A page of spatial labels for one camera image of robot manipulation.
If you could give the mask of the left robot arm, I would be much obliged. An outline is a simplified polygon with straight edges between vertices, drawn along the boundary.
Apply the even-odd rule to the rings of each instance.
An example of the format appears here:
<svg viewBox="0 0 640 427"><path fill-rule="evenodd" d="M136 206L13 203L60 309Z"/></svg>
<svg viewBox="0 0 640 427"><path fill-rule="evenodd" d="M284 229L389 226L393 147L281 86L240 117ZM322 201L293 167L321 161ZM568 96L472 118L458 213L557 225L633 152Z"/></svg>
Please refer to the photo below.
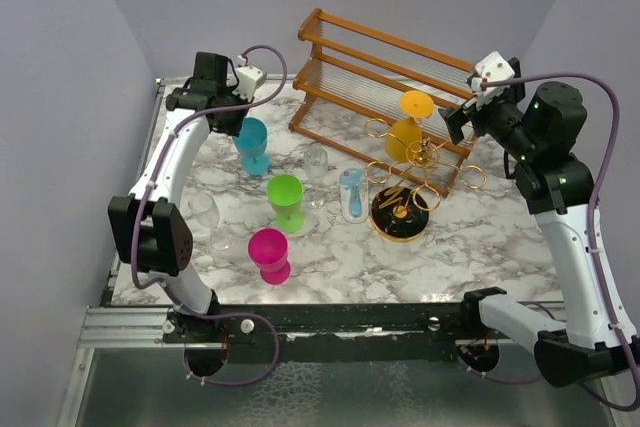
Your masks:
<svg viewBox="0 0 640 427"><path fill-rule="evenodd" d="M193 234L180 212L193 161L210 133L238 136L263 70L199 52L193 74L165 100L161 136L139 180L113 197L108 217L119 258L139 289L159 285L184 314L186 329L206 342L220 332L220 305L191 263Z"/></svg>

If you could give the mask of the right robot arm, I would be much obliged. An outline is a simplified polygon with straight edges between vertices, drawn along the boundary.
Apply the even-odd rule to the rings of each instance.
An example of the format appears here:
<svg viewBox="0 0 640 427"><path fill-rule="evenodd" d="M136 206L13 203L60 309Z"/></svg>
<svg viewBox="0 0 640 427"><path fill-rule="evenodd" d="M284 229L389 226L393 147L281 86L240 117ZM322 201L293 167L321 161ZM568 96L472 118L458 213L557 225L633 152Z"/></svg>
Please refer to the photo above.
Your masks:
<svg viewBox="0 0 640 427"><path fill-rule="evenodd" d="M498 287L465 293L459 325L469 337L497 330L526 348L554 387L615 375L639 364L639 335L620 302L599 231L597 182L571 150L587 119L580 92L540 84L526 111L514 84L485 101L476 96L442 108L453 143L471 124L516 164L512 177L551 252L564 300L564 321L520 304Z"/></svg>

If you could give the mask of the yellow plastic wine glass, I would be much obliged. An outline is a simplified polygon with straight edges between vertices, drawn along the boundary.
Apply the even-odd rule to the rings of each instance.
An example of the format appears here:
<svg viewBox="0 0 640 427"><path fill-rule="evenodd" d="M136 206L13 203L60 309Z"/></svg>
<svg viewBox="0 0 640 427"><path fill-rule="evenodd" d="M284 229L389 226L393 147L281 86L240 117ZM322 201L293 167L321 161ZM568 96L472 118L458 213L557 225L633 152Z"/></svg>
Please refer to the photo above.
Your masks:
<svg viewBox="0 0 640 427"><path fill-rule="evenodd" d="M410 90L400 96L399 108L405 117L390 127L385 137L384 149L391 159L405 162L407 148L421 140L421 121L434 113L435 103L429 94Z"/></svg>

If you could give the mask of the blue plastic wine glass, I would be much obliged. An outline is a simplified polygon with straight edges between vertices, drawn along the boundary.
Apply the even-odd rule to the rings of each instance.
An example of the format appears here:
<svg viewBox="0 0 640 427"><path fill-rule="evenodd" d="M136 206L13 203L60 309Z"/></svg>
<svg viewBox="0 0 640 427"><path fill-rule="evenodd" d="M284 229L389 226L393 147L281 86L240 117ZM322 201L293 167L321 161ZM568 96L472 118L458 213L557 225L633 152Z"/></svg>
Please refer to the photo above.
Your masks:
<svg viewBox="0 0 640 427"><path fill-rule="evenodd" d="M243 120L240 133L234 138L242 168L250 176L260 176L268 171L267 138L266 125L253 117L246 117Z"/></svg>

